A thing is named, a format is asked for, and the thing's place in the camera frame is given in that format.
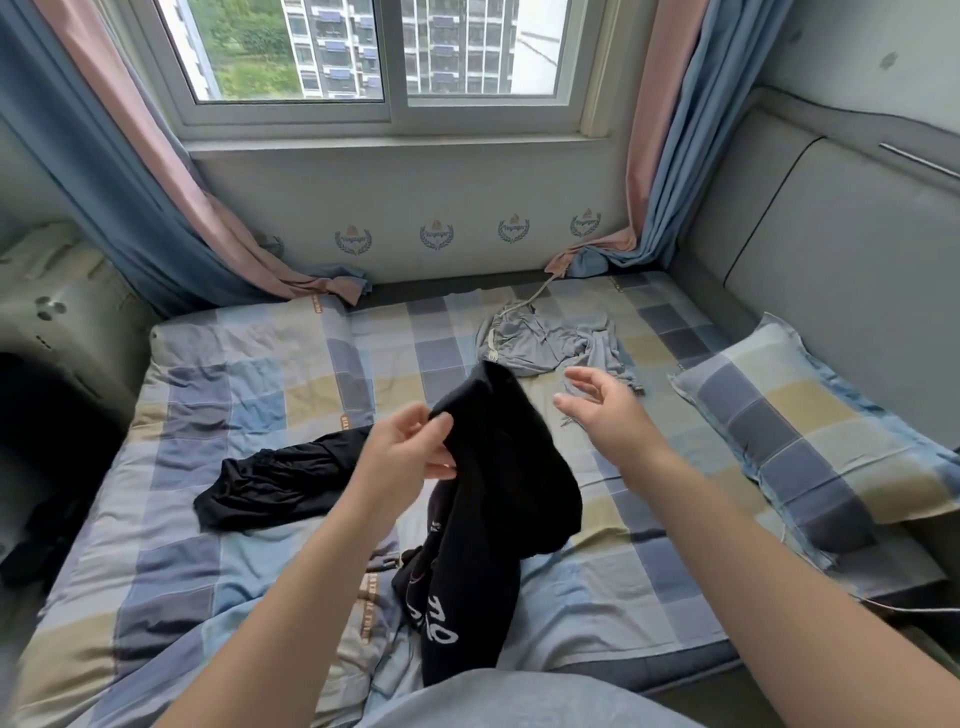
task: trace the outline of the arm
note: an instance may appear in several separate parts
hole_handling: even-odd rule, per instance
[[[158,728],[305,728],[367,562],[426,477],[450,478],[453,418],[411,404],[376,424],[350,483],[303,549]]]
[[[625,386],[597,370],[566,373],[588,396],[558,395],[557,407],[650,505],[787,725],[956,725],[956,678],[741,513]]]

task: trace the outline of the gray clothing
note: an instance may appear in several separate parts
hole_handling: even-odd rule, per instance
[[[477,358],[502,364],[516,376],[563,372],[567,367],[595,367],[627,384],[643,387],[621,358],[613,322],[605,311],[567,317],[545,304],[509,303],[477,331]],[[567,391],[581,395],[565,380]]]
[[[388,703],[357,728],[471,726],[703,728],[645,697],[583,675],[461,672]]]

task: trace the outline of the bed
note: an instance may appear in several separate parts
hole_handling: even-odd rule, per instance
[[[21,662],[12,725],[153,722],[236,630],[320,519],[245,534],[199,530],[192,500],[225,457],[432,404],[475,362],[474,334],[537,286],[475,290],[347,312],[328,296],[219,309],[156,327],[124,446]],[[670,387],[726,346],[663,273],[556,280],[537,300],[575,319],[611,314],[644,402],[673,447],[761,525],[782,522],[720,437]],[[594,675],[635,691],[694,679],[736,655],[645,504],[550,404],[550,374],[523,381],[584,498],[581,533],[527,560],[500,667]],[[350,724],[419,683],[417,638],[390,590],[392,559],[425,534],[428,488],[372,556],[315,725]],[[861,596],[909,600],[945,577],[905,531],[831,573]]]

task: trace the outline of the hand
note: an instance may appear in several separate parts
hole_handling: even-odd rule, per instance
[[[453,417],[446,412],[429,417],[430,409],[414,402],[374,425],[341,497],[363,511],[379,538],[417,499],[426,478],[447,480],[457,474],[444,447]]]
[[[554,406],[583,426],[593,446],[621,475],[649,453],[670,451],[626,384],[590,367],[568,367],[564,374],[586,396],[554,395]]]

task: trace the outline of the forearm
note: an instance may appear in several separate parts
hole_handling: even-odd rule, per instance
[[[305,728],[378,528],[345,494],[160,728]]]
[[[665,450],[625,469],[791,728],[954,725],[960,683]]]

